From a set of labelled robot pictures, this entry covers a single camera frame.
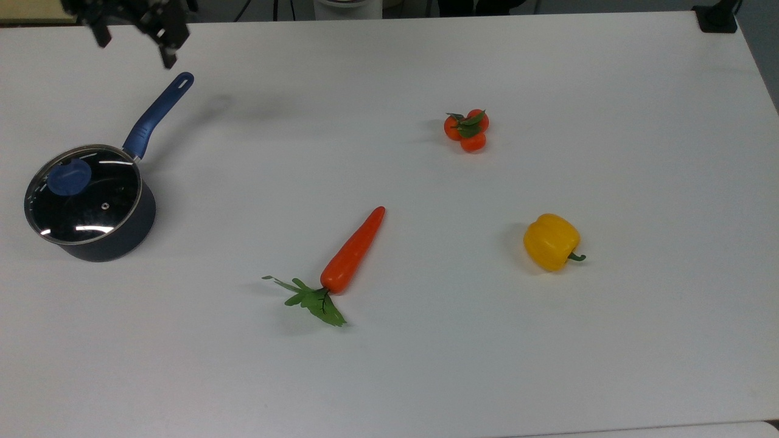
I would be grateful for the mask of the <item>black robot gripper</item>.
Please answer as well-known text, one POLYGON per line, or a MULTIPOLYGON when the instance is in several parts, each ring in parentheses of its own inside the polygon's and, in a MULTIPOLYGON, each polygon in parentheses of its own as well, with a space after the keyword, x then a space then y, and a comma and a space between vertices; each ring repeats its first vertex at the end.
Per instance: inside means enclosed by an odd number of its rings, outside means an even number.
POLYGON ((198 1, 61 1, 61 7, 90 28, 101 48, 112 40, 111 23, 134 25, 158 45, 164 69, 172 69, 189 37, 187 16, 198 12, 198 1))

